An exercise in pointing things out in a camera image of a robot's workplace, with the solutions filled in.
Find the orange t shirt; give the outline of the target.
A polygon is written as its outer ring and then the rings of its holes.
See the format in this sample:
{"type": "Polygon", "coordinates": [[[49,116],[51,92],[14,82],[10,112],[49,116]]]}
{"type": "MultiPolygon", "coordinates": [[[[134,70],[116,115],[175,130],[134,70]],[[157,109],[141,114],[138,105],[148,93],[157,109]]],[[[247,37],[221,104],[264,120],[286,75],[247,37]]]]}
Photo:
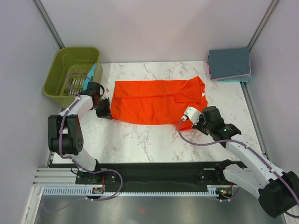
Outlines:
{"type": "Polygon", "coordinates": [[[192,128],[180,124],[187,107],[207,107],[205,84],[199,77],[190,80],[116,81],[111,103],[113,119],[137,125],[173,125],[177,130],[192,128]]]}

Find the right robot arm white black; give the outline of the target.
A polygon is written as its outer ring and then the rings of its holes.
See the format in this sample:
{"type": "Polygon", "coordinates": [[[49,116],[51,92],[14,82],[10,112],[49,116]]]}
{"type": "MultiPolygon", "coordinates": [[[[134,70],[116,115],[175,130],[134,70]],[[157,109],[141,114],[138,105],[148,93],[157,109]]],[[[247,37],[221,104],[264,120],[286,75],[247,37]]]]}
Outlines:
{"type": "Polygon", "coordinates": [[[241,131],[233,124],[226,124],[215,106],[201,112],[188,107],[185,116],[192,128],[209,135],[214,143],[238,157],[247,167],[243,170],[232,161],[221,162],[214,171],[218,183],[232,182],[253,195],[262,209],[276,218],[299,204],[299,178],[285,172],[249,146],[241,131]]]}

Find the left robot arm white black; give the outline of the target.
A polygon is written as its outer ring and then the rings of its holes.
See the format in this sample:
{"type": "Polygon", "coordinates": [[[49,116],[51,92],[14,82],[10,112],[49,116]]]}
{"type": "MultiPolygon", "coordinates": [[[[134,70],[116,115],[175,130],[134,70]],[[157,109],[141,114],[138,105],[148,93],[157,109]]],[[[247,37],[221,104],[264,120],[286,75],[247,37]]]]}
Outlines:
{"type": "Polygon", "coordinates": [[[84,148],[80,120],[94,110],[100,119],[112,119],[110,101],[104,96],[104,87],[89,82],[87,89],[77,94],[75,100],[62,112],[48,117],[49,150],[62,159],[70,159],[91,183],[99,183],[103,173],[97,159],[84,148]]]}

